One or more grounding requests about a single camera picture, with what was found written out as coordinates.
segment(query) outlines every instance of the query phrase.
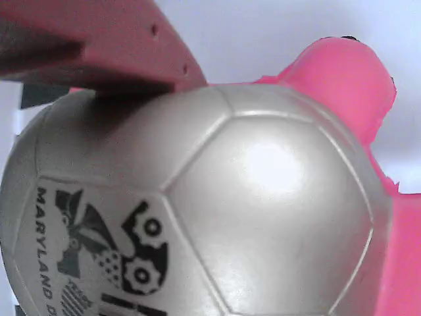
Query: ball panel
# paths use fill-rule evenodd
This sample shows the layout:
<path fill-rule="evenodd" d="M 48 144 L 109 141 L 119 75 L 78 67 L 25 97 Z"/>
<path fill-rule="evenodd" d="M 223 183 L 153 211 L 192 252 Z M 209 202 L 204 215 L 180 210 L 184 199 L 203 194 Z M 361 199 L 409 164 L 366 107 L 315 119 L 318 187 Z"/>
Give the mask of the ball panel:
<path fill-rule="evenodd" d="M 41 172 L 159 190 L 230 116 L 221 93 L 204 88 L 95 106 L 75 93 L 54 105 L 40 137 Z"/>
<path fill-rule="evenodd" d="M 18 228 L 28 193 L 37 178 L 36 145 L 49 108 L 32 120 L 19 136 L 7 162 L 0 187 L 0 241 L 3 249 L 14 252 Z"/>
<path fill-rule="evenodd" d="M 373 237 L 353 282 L 334 309 L 337 316 L 375 315 L 377 293 L 382 279 L 388 231 L 374 228 Z"/>
<path fill-rule="evenodd" d="M 236 313 L 327 312 L 371 229 L 338 152 L 294 120 L 231 121 L 168 195 Z"/>
<path fill-rule="evenodd" d="M 157 313 L 221 316 L 158 194 L 41 177 L 16 248 L 40 315 L 47 315 L 47 304 L 60 312 L 86 297 L 90 306 L 76 306 L 85 316 L 134 312 L 115 298 Z"/>
<path fill-rule="evenodd" d="M 218 89 L 229 101 L 235 116 L 270 115 L 312 122 L 312 109 L 303 102 L 291 102 L 291 89 L 270 84 L 219 86 Z"/>
<path fill-rule="evenodd" d="M 7 278 L 9 279 L 13 292 L 18 299 L 20 306 L 25 311 L 26 316 L 41 315 L 39 314 L 24 281 L 20 277 L 20 273 L 16 268 L 12 254 L 9 253 L 9 251 L 4 250 L 1 254 L 6 268 Z"/>
<path fill-rule="evenodd" d="M 392 217 L 392 201 L 386 194 L 382 181 L 373 169 L 370 160 L 367 159 L 366 150 L 351 130 L 323 104 L 293 90 L 290 94 L 297 102 L 304 103 L 320 114 L 312 116 L 314 123 L 323 126 L 323 131 L 337 143 L 343 156 L 352 165 L 355 176 L 366 193 L 372 221 L 377 226 L 376 231 L 381 230 L 381 234 L 387 233 Z"/>

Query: silver soccer ball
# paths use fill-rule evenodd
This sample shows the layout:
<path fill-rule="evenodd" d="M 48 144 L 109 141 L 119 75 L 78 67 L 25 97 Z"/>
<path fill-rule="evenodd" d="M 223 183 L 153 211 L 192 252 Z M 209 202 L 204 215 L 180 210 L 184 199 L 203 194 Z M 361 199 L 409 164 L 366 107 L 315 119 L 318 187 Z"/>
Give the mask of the silver soccer ball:
<path fill-rule="evenodd" d="M 58 100 L 0 213 L 28 316 L 373 316 L 391 204 L 331 112 L 241 85 Z"/>

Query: pink plastic piece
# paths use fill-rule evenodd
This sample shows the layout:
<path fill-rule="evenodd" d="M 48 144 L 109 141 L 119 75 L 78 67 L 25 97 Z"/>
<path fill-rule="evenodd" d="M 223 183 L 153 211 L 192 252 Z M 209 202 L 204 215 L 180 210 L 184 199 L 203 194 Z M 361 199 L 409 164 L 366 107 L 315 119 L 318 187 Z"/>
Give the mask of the pink plastic piece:
<path fill-rule="evenodd" d="M 153 0 L 0 1 L 0 78 L 107 93 L 207 84 Z"/>
<path fill-rule="evenodd" d="M 359 41 L 324 38 L 278 76 L 255 83 L 288 86 L 321 102 L 360 140 L 394 208 L 376 316 L 421 315 L 421 194 L 400 194 L 370 151 L 396 95 L 393 80 L 375 52 Z"/>

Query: white background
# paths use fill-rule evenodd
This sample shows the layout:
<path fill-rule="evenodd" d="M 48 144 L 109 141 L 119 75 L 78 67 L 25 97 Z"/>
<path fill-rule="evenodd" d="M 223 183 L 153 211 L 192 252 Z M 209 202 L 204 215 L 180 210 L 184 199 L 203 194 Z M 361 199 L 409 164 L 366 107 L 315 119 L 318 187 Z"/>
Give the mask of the white background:
<path fill-rule="evenodd" d="M 157 0 L 212 83 L 277 74 L 313 41 L 355 36 L 394 77 L 398 95 L 372 149 L 401 192 L 421 192 L 421 1 Z M 20 86 L 0 83 L 0 170 L 20 130 Z M 0 316 L 12 295 L 0 269 Z"/>

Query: pink plastic toy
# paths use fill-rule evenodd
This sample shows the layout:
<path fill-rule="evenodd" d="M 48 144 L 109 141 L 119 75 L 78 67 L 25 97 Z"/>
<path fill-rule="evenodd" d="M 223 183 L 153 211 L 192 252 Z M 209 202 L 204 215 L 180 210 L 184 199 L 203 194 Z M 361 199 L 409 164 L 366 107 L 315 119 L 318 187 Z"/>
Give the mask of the pink plastic toy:
<path fill-rule="evenodd" d="M 375 52 L 359 41 L 320 39 L 278 76 L 256 83 L 291 87 L 321 102 L 360 140 L 394 205 L 376 316 L 420 314 L 421 194 L 400 194 L 370 151 L 396 96 L 393 80 Z"/>

